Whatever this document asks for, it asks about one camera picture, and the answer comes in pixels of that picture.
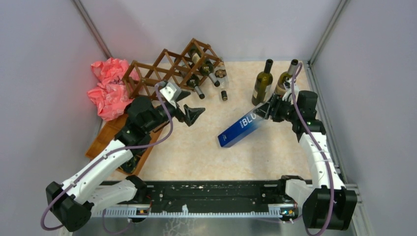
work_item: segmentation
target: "white wall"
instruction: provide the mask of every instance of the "white wall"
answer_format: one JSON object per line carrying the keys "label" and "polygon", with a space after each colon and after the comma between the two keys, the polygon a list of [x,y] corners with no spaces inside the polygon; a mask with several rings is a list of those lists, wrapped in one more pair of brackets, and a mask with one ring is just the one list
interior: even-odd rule
{"label": "white wall", "polygon": [[339,1],[82,2],[113,56],[153,62],[193,37],[225,60],[310,59]]}
{"label": "white wall", "polygon": [[88,161],[89,65],[104,56],[71,1],[54,0],[0,3],[0,55],[0,235],[56,235],[39,225],[45,188]]}
{"label": "white wall", "polygon": [[313,66],[376,235],[415,235],[417,1],[351,1]]}

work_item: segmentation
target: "red plastic bag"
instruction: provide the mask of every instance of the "red plastic bag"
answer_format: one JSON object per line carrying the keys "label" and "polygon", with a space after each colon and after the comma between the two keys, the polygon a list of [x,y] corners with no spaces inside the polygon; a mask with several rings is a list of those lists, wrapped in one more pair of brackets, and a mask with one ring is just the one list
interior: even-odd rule
{"label": "red plastic bag", "polygon": [[[91,64],[91,71],[100,81],[97,87],[87,92],[90,100],[97,106],[97,114],[105,121],[116,119],[124,108],[132,102],[128,98],[126,87],[121,78],[129,67],[126,60],[110,58],[107,61],[96,61]],[[139,79],[136,71],[130,76]]]}

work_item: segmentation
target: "green wine bottle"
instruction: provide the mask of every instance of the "green wine bottle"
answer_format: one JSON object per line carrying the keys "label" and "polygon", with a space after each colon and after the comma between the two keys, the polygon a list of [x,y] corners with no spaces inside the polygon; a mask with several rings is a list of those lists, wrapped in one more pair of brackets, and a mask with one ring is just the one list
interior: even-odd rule
{"label": "green wine bottle", "polygon": [[285,94],[285,87],[284,83],[287,81],[290,81],[293,77],[294,73],[297,70],[298,60],[293,59],[290,64],[290,68],[288,68],[288,71],[285,71],[279,76],[278,83],[275,86],[274,92],[280,96],[283,96]]}
{"label": "green wine bottle", "polygon": [[[195,45],[191,47],[190,51],[188,52],[188,55],[190,56],[194,64],[196,64],[201,58],[201,53]],[[210,80],[213,82],[214,86],[216,87],[220,86],[220,82],[217,80],[216,76],[213,73],[214,65],[213,63],[211,63],[210,59],[205,59],[203,64],[200,66],[200,68],[198,68],[198,71],[203,76],[208,76]]]}
{"label": "green wine bottle", "polygon": [[273,77],[271,75],[271,67],[273,60],[268,59],[265,63],[265,69],[256,77],[255,88],[253,89],[252,104],[258,105],[264,102],[268,98],[269,91],[271,90],[271,84]]}
{"label": "green wine bottle", "polygon": [[[185,63],[181,60],[178,63],[179,66],[185,66]],[[187,72],[179,71],[181,76],[185,78],[187,76]],[[200,78],[196,76],[195,74],[192,74],[191,77],[187,80],[187,86],[190,88],[193,88],[195,92],[198,94],[198,97],[200,99],[204,99],[206,96],[204,95],[203,91],[200,88]]]}

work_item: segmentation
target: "blue box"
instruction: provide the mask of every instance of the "blue box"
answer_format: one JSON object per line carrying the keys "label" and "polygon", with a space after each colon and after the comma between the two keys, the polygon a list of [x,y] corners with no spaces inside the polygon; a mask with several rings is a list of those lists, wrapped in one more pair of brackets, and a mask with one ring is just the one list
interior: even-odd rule
{"label": "blue box", "polygon": [[265,121],[262,117],[255,113],[248,112],[232,126],[227,128],[217,138],[219,139],[220,146],[222,148],[229,148],[241,139],[252,133],[254,130],[260,127],[261,123]]}

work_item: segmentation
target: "table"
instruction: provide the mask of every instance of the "table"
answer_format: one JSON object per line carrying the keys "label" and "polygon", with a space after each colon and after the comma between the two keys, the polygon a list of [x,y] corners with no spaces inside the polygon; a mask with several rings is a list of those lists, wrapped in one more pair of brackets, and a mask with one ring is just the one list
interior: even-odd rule
{"label": "table", "polygon": [[[289,65],[289,61],[274,62],[271,89]],[[221,100],[220,88],[214,87],[210,80],[201,85],[205,99],[199,99],[193,92],[180,101],[181,106],[205,107],[206,111],[191,127],[175,119],[171,137],[153,148],[139,177],[143,180],[258,180],[298,175],[310,179],[306,155],[289,122],[265,121],[234,146],[220,147],[217,136],[253,109],[255,78],[264,69],[265,62],[225,62],[225,66],[229,78],[228,101]],[[309,89],[304,70],[297,84],[300,89]],[[160,138],[168,131],[169,126]],[[108,180],[125,177],[115,171]]]}

